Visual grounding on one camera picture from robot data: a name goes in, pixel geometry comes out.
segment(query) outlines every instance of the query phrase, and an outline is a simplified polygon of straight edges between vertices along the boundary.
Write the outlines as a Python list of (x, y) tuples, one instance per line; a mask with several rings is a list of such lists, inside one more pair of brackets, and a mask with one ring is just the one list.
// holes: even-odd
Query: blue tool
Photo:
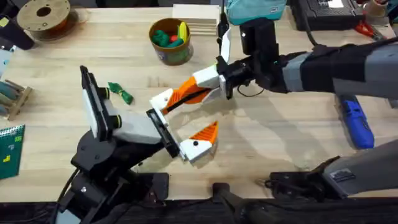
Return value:
[(374, 136), (358, 99), (354, 95), (339, 95), (340, 109), (354, 145), (358, 149), (374, 147)]

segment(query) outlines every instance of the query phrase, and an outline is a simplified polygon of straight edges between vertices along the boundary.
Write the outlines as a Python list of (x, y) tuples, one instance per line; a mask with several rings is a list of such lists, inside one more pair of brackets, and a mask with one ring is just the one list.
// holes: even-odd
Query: spool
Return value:
[(37, 40), (56, 40), (78, 24), (78, 13), (67, 0), (31, 0), (19, 11), (18, 24)]

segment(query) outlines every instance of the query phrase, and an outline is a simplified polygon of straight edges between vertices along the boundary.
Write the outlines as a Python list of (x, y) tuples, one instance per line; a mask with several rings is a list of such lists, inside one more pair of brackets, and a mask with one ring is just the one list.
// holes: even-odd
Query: black bracket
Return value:
[(310, 172), (272, 172), (265, 187), (272, 190), (276, 199), (315, 199), (323, 202), (326, 199), (341, 199), (334, 188), (323, 178), (325, 168), (339, 159), (331, 158)]

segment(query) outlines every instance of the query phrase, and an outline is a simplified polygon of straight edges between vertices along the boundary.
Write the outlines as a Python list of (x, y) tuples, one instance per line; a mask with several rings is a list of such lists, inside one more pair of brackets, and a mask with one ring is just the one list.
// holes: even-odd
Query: gray robot arm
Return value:
[[(398, 38), (366, 45), (318, 45), (313, 52), (279, 55), (274, 23), (249, 21), (240, 27), (249, 57), (231, 65), (218, 57), (218, 73), (231, 89), (251, 80), (266, 90), (318, 91), (398, 99)], [(311, 172), (273, 172), (266, 187), (275, 198), (306, 197), (322, 201), (360, 192), (398, 188), (398, 140), (352, 157), (332, 158)]]

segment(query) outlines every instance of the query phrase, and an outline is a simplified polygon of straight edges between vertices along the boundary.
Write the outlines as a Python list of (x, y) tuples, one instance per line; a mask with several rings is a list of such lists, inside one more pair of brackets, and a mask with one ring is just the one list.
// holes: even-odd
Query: yellow object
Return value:
[(2, 161), (3, 161), (3, 162), (9, 162), (10, 160), (11, 160), (11, 156), (8, 155), (8, 156), (6, 156), (6, 158), (3, 159)]
[(0, 27), (5, 27), (8, 24), (9, 20), (5, 17), (0, 19)]
[(187, 29), (187, 24), (185, 22), (181, 22), (180, 24), (178, 38), (181, 38), (184, 41), (184, 43), (187, 41), (188, 29)]

